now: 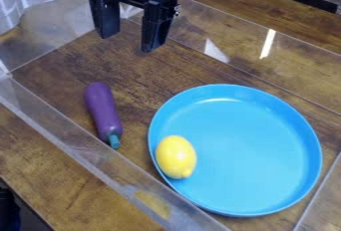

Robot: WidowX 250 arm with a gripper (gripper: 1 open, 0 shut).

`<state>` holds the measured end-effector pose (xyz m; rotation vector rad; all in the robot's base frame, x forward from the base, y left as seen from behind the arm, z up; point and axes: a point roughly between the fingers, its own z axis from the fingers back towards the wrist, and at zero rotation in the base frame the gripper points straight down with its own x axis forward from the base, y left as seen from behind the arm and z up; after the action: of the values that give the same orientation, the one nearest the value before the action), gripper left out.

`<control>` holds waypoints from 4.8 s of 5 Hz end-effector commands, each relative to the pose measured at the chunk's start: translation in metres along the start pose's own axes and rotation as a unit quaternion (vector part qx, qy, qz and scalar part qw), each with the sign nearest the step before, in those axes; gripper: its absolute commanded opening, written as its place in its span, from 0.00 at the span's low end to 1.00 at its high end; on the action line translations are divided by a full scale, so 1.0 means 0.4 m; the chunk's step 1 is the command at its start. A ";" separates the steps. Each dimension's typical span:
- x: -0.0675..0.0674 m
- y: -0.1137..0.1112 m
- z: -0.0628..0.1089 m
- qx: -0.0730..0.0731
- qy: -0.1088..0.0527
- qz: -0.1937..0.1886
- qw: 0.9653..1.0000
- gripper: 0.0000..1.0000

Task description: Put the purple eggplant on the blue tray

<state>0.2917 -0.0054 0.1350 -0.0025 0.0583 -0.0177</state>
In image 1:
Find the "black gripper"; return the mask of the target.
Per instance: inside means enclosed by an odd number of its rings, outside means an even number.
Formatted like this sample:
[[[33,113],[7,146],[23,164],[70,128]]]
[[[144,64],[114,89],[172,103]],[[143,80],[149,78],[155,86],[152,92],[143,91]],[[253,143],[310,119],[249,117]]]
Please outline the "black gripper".
[[[149,53],[167,40],[177,0],[89,0],[94,29],[102,39],[120,32],[120,4],[144,10],[141,51]]]

